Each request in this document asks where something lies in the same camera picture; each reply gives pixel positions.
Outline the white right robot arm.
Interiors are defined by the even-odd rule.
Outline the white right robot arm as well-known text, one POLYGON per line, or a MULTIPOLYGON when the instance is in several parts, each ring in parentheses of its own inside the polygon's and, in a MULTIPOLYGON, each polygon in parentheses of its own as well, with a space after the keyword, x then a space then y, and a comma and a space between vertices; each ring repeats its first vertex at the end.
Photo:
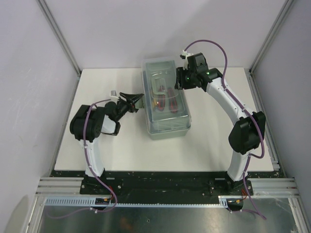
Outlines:
POLYGON ((188 53, 185 50, 180 55, 184 65, 176 69, 176 89, 201 88, 212 96, 229 116, 233 128, 228 140, 233 154, 227 175, 230 178, 224 182, 224 189, 230 195, 237 194, 242 184, 240 180, 246 177, 253 151, 261 148, 265 154, 264 134, 266 117, 262 111, 254 112, 237 98, 225 80, 225 73, 216 68, 210 69, 202 53, 188 53))

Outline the red and black pliers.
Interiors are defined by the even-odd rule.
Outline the red and black pliers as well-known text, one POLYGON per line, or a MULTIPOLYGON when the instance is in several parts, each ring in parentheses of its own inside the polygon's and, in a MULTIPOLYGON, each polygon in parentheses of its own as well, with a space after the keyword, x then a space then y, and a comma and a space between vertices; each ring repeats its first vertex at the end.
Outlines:
POLYGON ((161 85, 158 89, 158 92, 160 92, 160 94, 155 94, 153 97, 157 101, 157 107, 153 109, 163 112, 165 110, 166 103, 168 103, 169 111, 173 114, 176 114, 178 112, 178 104, 173 88, 166 88, 165 86, 161 85))

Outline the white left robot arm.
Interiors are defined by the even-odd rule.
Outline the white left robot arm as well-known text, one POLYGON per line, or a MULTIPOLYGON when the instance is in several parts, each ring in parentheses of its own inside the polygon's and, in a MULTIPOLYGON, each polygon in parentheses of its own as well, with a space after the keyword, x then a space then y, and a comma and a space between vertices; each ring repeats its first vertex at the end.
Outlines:
POLYGON ((107 190, 107 181, 100 178, 105 168, 100 156, 99 137, 102 134, 118 135, 121 128, 120 119, 126 113, 136 113, 136 104, 143 96, 123 92, 116 95, 115 91, 112 91, 108 99, 91 105, 81 105, 70 122, 70 133, 79 141, 85 153, 85 174, 94 178, 90 188, 97 194, 107 190))

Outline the green plastic tool box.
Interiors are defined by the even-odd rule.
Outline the green plastic tool box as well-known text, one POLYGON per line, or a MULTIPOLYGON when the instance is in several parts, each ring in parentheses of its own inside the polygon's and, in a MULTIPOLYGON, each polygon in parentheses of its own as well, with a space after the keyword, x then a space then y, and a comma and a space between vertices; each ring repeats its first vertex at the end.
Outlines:
POLYGON ((191 114, 183 90, 175 89, 175 61, 162 57, 141 64, 147 130, 152 140, 185 136, 191 114))

